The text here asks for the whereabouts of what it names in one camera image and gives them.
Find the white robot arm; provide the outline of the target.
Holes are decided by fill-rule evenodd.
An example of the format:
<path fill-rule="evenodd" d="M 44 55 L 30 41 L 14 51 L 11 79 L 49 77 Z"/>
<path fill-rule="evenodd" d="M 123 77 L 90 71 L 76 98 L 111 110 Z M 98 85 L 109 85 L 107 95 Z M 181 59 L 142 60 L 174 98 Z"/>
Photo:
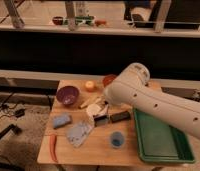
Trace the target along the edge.
<path fill-rule="evenodd" d="M 147 86 L 149 80 L 143 64 L 131 63 L 104 88 L 104 97 L 110 104 L 135 107 L 200 140 L 200 103 L 153 90 Z"/>

